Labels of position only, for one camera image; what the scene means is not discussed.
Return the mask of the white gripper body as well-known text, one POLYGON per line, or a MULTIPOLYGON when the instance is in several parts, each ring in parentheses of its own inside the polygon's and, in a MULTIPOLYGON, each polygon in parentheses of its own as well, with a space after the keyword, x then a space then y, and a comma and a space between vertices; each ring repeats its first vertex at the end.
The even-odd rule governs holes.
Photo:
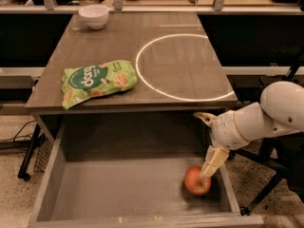
POLYGON ((234 111, 222 113, 212 120, 210 136, 214 147, 237 150, 249 144, 237 128, 234 111))

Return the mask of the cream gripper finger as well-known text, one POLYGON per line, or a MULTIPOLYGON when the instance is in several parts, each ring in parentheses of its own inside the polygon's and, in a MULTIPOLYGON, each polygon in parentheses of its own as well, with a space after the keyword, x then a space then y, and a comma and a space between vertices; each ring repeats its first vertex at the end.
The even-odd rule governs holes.
POLYGON ((195 112, 194 117, 203 121, 209 127, 213 125, 213 122, 216 119, 215 115, 206 112, 195 112))
POLYGON ((207 149, 203 166, 199 176, 203 179, 211 178, 217 170, 226 162, 229 150, 225 147, 214 147, 210 145, 207 149))

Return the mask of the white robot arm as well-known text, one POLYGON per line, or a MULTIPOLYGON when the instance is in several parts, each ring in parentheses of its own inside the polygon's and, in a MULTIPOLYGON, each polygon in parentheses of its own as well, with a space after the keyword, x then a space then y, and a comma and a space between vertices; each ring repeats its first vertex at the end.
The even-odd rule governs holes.
POLYGON ((265 87, 258 103, 218 116, 196 112, 194 116, 209 127, 211 143, 200 171, 211 178, 228 159, 229 152, 263 138, 304 131, 304 87, 280 81, 265 87))

